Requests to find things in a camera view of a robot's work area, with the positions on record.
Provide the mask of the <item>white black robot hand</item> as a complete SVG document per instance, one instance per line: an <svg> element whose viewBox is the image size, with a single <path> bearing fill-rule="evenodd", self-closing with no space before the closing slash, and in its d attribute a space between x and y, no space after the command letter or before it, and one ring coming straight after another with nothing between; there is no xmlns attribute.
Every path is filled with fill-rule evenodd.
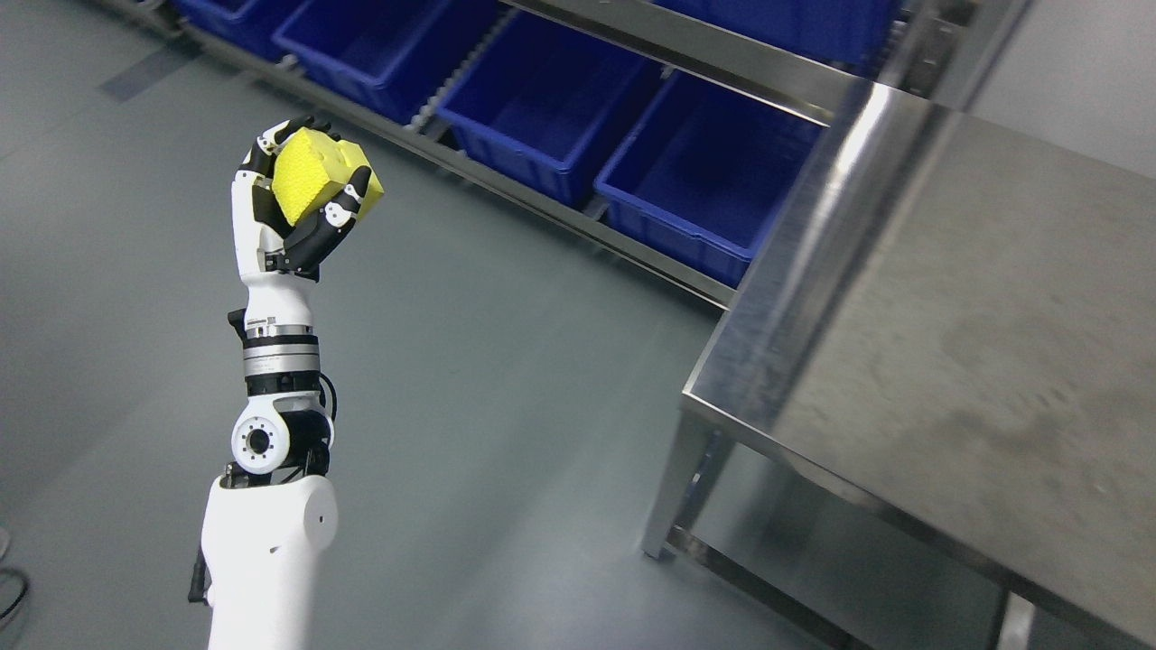
<svg viewBox="0 0 1156 650"><path fill-rule="evenodd" d="M372 170L363 163L341 173L336 189L323 192L317 209L296 222L286 217L273 191L277 160L304 130L331 143L340 140L329 124L314 116L295 116L255 136L234 173L234 248L237 273L247 289L242 337L313 333L310 293L321 280L323 260L368 213Z"/></svg>

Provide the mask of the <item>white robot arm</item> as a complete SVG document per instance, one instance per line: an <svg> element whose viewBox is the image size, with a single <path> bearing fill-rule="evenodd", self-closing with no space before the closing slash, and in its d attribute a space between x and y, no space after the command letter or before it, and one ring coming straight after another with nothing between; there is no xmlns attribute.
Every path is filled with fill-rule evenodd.
<svg viewBox="0 0 1156 650"><path fill-rule="evenodd" d="M228 313L247 402L210 485L188 601L210 610L210 649L306 649L339 511L329 479L336 390L309 325Z"/></svg>

